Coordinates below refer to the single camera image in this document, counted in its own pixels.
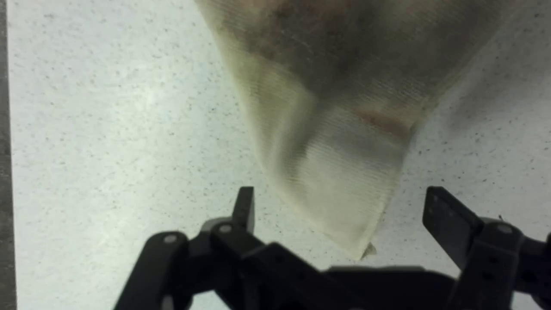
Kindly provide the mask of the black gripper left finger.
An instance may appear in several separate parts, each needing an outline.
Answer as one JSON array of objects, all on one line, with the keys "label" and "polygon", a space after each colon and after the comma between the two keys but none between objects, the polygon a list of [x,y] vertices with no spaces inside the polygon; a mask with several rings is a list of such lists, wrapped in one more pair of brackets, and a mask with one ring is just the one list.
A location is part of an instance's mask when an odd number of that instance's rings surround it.
[{"label": "black gripper left finger", "polygon": [[278,242],[254,233],[256,189],[238,189],[228,216],[207,220],[195,237],[151,235],[114,310],[192,310],[202,292],[230,310],[316,310],[312,268]]}]

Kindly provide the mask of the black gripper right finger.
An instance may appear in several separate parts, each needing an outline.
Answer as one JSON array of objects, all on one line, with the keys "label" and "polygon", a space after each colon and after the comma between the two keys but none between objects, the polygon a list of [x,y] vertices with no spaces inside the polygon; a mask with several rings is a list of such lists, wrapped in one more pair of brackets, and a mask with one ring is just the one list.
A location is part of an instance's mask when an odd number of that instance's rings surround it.
[{"label": "black gripper right finger", "polygon": [[426,190],[423,223],[461,268],[447,310],[512,310],[516,292],[551,310],[551,242],[481,216],[442,185]]}]

